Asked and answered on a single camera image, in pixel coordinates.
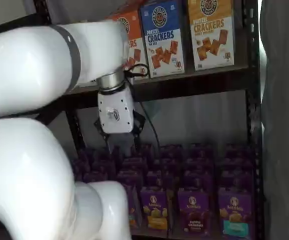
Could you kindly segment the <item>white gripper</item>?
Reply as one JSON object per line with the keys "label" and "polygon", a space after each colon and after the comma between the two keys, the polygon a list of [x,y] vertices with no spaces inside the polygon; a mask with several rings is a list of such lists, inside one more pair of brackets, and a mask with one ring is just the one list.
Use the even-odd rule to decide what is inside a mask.
{"label": "white gripper", "polygon": [[110,142],[110,134],[132,133],[134,148],[141,148],[140,134],[144,128],[145,117],[134,111],[134,101],[129,87],[109,94],[97,95],[99,118],[93,125],[103,138],[111,155],[114,145]]}

